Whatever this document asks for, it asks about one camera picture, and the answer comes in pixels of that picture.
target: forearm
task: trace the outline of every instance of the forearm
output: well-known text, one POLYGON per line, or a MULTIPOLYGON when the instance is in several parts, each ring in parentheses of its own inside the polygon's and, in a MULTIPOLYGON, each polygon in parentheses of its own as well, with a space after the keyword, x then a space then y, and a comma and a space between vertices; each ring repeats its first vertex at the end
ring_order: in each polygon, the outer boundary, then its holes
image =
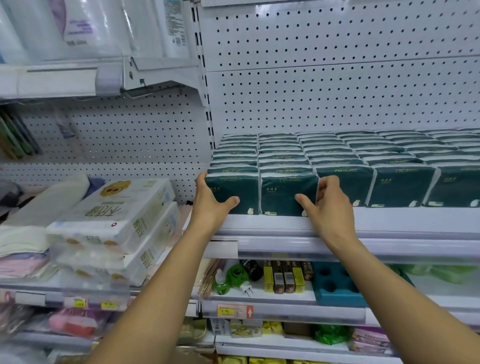
POLYGON ((210 236, 187 229, 88 364, 164 364, 176 345, 210 236))
POLYGON ((358 239, 335 244, 333 252, 405 363, 480 363, 479 337, 380 262, 358 239))

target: hand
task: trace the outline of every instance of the hand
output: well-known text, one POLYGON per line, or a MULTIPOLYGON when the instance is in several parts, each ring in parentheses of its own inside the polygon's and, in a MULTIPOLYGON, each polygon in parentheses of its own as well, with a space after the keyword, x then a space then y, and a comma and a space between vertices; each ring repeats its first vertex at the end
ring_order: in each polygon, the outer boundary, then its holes
POLYGON ((340 179, 337 176, 320 179, 316 205, 304 194, 296 194, 295 199, 307 212, 313 230, 330 250, 358 240, 353 207, 340 188, 340 179))
POLYGON ((223 203, 217 202, 205 182, 206 176, 207 172, 202 172, 195 180, 197 192, 193 200, 192 216, 188 228, 212 237, 222 226, 230 210, 239 204, 240 199, 232 196, 223 203))

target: teal foam holder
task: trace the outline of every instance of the teal foam holder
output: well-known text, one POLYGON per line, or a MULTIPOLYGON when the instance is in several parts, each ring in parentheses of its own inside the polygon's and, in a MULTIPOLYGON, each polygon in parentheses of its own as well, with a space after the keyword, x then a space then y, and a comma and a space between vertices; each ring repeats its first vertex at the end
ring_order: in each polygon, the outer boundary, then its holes
MULTIPOLYGON (((313 291, 322 306, 368 307, 355 282, 340 263, 313 262, 313 291)), ((397 267, 394 271, 413 285, 406 273, 397 267)))

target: person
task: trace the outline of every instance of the person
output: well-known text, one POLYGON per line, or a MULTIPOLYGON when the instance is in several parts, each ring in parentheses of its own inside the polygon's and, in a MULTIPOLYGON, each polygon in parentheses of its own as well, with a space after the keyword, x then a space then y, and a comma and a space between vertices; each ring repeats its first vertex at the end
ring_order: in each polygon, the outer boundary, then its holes
MULTIPOLYGON (((167 364, 176 346, 204 250, 238 202, 215 200, 197 180, 190 223, 147 286, 90 354, 87 364, 167 364)), ((295 195, 315 232, 355 281, 404 363, 480 363, 480 338, 374 257, 358 239, 337 176, 321 178, 318 201, 295 195)))

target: white pegboard panel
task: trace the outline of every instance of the white pegboard panel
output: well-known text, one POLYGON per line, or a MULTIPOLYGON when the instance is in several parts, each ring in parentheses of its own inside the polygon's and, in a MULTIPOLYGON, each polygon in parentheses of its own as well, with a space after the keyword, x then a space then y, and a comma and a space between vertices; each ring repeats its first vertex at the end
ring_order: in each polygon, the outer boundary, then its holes
POLYGON ((131 178, 168 178, 180 203, 193 201, 195 178, 207 165, 185 163, 4 163, 0 179, 22 186, 43 186, 60 182, 76 173, 102 177, 104 180, 131 178))
POLYGON ((64 141, 49 103, 18 105, 17 111, 44 151, 41 161, 199 164, 211 158, 211 132, 195 89, 165 89, 137 99, 57 99, 52 105, 75 127, 84 152, 76 153, 64 141))
POLYGON ((462 127, 477 123, 480 57, 208 73, 225 133, 462 127))
POLYGON ((480 54, 475 0, 313 0, 199 17, 207 71, 480 54))

